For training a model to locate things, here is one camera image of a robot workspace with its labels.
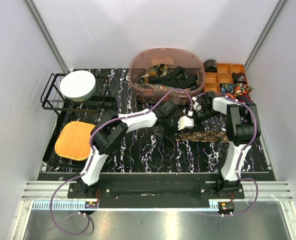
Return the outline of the brown floral patterned tie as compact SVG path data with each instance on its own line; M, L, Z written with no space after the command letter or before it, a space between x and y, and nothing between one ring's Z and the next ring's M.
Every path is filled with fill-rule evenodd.
M166 136L169 139L176 141L190 141L190 142L202 142L202 143L229 143L228 137L225 131L193 131L193 132L181 132L176 134L170 134Z

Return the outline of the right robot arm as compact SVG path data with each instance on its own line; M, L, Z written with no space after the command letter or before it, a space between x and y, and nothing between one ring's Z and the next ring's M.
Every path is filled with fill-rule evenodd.
M226 116L225 132L229 140L227 156L218 179L210 188L220 198L228 198L242 190L241 171L248 151L260 136L257 106L213 91L192 98L193 118L201 123L217 113Z

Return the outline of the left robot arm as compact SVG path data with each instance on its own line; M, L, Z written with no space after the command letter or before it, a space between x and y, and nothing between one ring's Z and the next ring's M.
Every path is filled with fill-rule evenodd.
M128 114L108 111L91 131L90 154L76 180L78 192L85 198L96 193L95 184L106 159L121 145L127 133L155 126L177 133L180 114L180 107L171 101Z

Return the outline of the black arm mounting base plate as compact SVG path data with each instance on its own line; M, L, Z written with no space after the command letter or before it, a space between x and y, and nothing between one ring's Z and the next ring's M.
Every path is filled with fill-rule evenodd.
M201 199L245 198L239 180L229 183L218 173L101 173L94 185L86 186L81 180L71 182L67 197L101 199L126 196L183 196Z

